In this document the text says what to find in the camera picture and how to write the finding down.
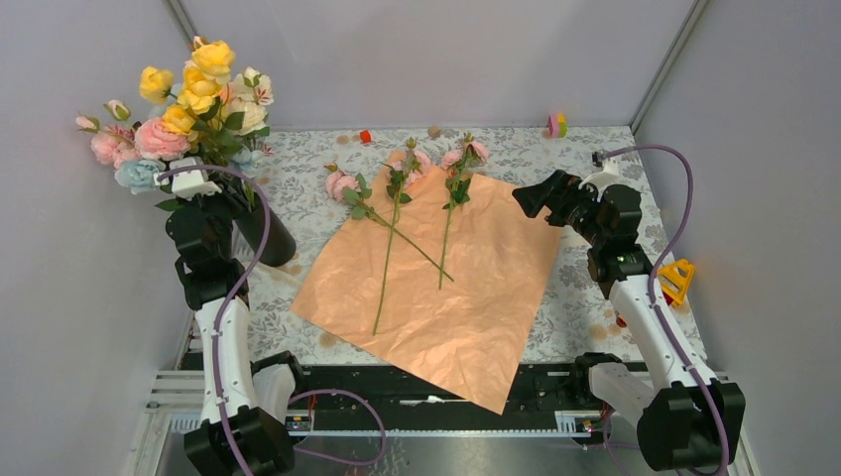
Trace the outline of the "large pink rose stem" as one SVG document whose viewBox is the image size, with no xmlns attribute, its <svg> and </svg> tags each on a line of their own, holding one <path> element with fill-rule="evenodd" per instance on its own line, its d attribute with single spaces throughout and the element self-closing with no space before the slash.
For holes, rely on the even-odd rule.
<svg viewBox="0 0 841 476">
<path fill-rule="evenodd" d="M 163 162 L 180 159 L 191 148 L 196 118 L 177 103 L 160 106 L 159 110 L 133 131 L 112 125 L 101 132 L 128 146 L 139 158 Z"/>
</svg>

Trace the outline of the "orange wrapping paper sheet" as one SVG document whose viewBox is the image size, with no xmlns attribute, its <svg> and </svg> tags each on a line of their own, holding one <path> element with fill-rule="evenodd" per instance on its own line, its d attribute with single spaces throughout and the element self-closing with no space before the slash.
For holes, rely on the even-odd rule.
<svg viewBox="0 0 841 476">
<path fill-rule="evenodd" d="M 470 200 L 453 214 L 444 278 L 400 237 L 386 299 L 372 335 L 389 230 L 354 220 L 335 203 L 341 226 L 313 262 L 291 310 L 336 337 L 458 397 L 500 414 L 558 254 L 562 233 L 528 218 L 501 167 L 480 170 Z M 440 262 L 447 197 L 433 168 L 410 188 L 396 227 Z"/>
</svg>

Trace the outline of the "white rose stem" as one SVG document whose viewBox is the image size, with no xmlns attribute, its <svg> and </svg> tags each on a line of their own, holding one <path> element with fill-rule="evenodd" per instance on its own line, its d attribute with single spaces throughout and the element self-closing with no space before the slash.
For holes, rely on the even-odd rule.
<svg viewBox="0 0 841 476">
<path fill-rule="evenodd" d="M 238 73 L 222 90 L 223 116 L 241 113 L 238 136 L 255 133 L 267 127 L 268 106 L 274 103 L 271 78 L 254 67 L 248 66 Z"/>
</svg>

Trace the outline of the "yellow rose stem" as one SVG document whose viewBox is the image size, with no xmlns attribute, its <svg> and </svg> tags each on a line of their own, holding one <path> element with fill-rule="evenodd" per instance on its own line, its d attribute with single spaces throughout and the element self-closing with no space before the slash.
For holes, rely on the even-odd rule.
<svg viewBox="0 0 841 476">
<path fill-rule="evenodd" d="M 223 41 L 195 37 L 181 84 L 166 69 L 145 67 L 139 93 L 163 112 L 143 122 L 134 133 L 135 149 L 146 160 L 170 162 L 194 149 L 221 111 L 223 89 L 230 81 L 236 54 Z"/>
</svg>

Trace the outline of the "peach rose stem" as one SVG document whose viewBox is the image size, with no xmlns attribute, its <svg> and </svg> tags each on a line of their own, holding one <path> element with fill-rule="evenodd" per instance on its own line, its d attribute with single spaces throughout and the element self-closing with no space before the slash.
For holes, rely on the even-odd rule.
<svg viewBox="0 0 841 476">
<path fill-rule="evenodd" d="M 184 69 L 185 87 L 196 97 L 217 95 L 230 81 L 236 54 L 224 41 L 193 39 L 193 51 Z"/>
</svg>

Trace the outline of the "blue rose stem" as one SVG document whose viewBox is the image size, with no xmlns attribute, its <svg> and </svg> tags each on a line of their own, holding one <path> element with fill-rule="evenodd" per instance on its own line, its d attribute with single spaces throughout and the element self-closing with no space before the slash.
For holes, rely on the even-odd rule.
<svg viewBox="0 0 841 476">
<path fill-rule="evenodd" d="M 222 186 L 217 183 L 217 178 L 211 177 L 211 174 L 222 176 L 222 173 L 219 171 L 206 171 L 208 171 L 209 178 L 222 188 Z M 170 166 L 166 166 L 160 161 L 128 161 L 118 167 L 115 172 L 115 179 L 120 185 L 129 188 L 133 194 L 152 191 L 154 189 L 159 189 L 172 194 L 167 187 L 161 188 L 158 185 L 155 185 L 153 173 L 157 172 L 163 172 L 161 175 L 162 179 L 167 179 L 172 174 L 172 172 L 170 172 Z"/>
</svg>

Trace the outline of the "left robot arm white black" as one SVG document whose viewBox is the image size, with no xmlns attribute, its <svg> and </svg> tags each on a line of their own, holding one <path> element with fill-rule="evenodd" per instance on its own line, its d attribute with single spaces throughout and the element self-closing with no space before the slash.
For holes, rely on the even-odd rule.
<svg viewBox="0 0 841 476">
<path fill-rule="evenodd" d="M 202 345 L 201 414 L 183 448 L 201 475 L 282 475 L 296 464 L 288 408 L 304 401 L 308 383 L 289 351 L 249 357 L 252 314 L 246 269 L 232 255 L 234 217 L 232 201 L 216 194 L 181 200 L 166 224 Z"/>
</svg>

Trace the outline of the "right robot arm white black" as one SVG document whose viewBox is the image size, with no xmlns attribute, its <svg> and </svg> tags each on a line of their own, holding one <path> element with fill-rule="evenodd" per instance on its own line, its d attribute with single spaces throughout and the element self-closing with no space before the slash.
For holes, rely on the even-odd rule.
<svg viewBox="0 0 841 476">
<path fill-rule="evenodd" d="M 656 471 L 725 474 L 736 457 L 746 399 L 707 366 L 675 321 L 638 242 L 640 193 L 623 184 L 599 189 L 556 171 L 512 196 L 527 217 L 546 210 L 548 225 L 568 226 L 589 244 L 590 277 L 626 322 L 648 369 L 644 382 L 617 357 L 586 353 L 568 383 L 572 401 L 585 409 L 602 402 L 618 412 L 635 427 Z"/>
</svg>

